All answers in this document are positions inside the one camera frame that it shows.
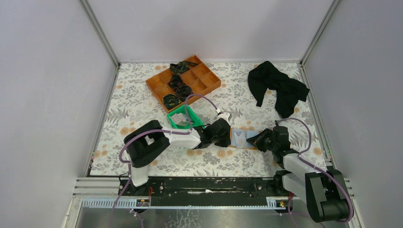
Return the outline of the orange leather card holder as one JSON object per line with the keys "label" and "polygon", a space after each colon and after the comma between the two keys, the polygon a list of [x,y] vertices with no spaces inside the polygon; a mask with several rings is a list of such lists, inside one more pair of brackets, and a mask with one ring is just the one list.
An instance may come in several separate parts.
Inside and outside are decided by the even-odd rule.
{"label": "orange leather card holder", "polygon": [[230,147],[236,149],[256,150],[255,146],[247,142],[248,138],[257,136],[260,132],[255,130],[243,130],[231,128],[230,130]]}

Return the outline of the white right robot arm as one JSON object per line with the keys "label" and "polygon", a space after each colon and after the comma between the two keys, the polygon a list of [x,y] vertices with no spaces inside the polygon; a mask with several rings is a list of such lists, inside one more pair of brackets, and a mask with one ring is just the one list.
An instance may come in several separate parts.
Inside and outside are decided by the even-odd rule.
{"label": "white right robot arm", "polygon": [[282,168],[273,177],[272,188],[277,195],[292,193],[299,197],[317,223],[352,219],[354,208],[342,173],[321,169],[305,160],[291,148],[286,127],[265,129],[246,141],[261,152],[270,151]]}

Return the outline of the silver VIP card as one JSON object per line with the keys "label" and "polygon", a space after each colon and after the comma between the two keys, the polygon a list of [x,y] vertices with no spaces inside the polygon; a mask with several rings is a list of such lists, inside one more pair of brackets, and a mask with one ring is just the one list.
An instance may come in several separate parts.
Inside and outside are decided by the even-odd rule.
{"label": "silver VIP card", "polygon": [[248,146],[246,131],[234,129],[231,136],[231,145],[235,146],[237,149],[246,149]]}

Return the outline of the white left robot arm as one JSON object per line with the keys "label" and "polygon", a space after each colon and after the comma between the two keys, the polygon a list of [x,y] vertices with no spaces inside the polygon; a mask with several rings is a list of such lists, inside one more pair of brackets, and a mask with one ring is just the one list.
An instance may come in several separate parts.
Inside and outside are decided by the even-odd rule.
{"label": "white left robot arm", "polygon": [[164,128],[157,120],[124,138],[123,151],[130,160],[129,189],[135,195],[147,191],[148,165],[168,148],[204,149],[214,144],[219,147],[230,145],[230,125],[227,117],[218,117],[212,124],[191,129]]}

